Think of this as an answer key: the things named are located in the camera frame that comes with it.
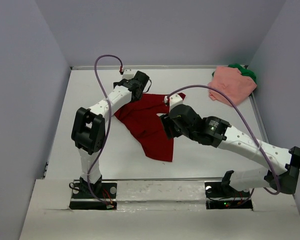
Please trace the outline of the dark red t shirt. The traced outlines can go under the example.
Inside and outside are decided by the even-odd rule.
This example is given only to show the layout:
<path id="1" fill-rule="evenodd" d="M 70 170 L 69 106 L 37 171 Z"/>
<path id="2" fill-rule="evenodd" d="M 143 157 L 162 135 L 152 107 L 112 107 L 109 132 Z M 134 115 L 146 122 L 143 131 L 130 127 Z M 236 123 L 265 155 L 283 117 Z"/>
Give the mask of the dark red t shirt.
<path id="1" fill-rule="evenodd" d="M 169 112 L 164 97 L 163 94 L 144 93 L 140 100 L 124 105 L 114 116 L 140 143 L 146 157 L 172 162 L 174 140 L 167 137 L 159 117 Z"/>

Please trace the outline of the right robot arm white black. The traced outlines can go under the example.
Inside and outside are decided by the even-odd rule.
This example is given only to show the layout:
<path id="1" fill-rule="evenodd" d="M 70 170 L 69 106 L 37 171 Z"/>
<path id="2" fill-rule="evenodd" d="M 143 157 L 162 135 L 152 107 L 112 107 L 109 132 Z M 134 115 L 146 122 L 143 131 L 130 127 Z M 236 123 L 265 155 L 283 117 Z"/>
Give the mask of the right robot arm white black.
<path id="1" fill-rule="evenodd" d="M 220 183 L 225 196 L 253 188 L 295 194 L 300 174 L 299 147 L 281 148 L 253 139 L 221 118 L 200 117 L 185 104 L 175 106 L 160 116 L 160 120 L 169 139 L 185 136 L 203 146 L 238 154 L 261 166 L 246 171 L 228 170 Z"/>

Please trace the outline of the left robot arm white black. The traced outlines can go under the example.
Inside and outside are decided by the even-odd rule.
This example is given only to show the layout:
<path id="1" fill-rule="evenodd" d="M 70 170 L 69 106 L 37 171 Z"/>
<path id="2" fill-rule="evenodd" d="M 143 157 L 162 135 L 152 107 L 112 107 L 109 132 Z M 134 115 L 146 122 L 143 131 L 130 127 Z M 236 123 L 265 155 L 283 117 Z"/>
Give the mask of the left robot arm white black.
<path id="1" fill-rule="evenodd" d="M 123 106 L 139 101 L 150 77 L 137 71 L 124 73 L 122 80 L 113 84 L 113 90 L 89 108 L 76 111 L 71 139 L 77 147 L 81 161 L 81 176 L 77 189 L 95 198 L 102 188 L 99 157 L 109 136 L 112 116 Z"/>

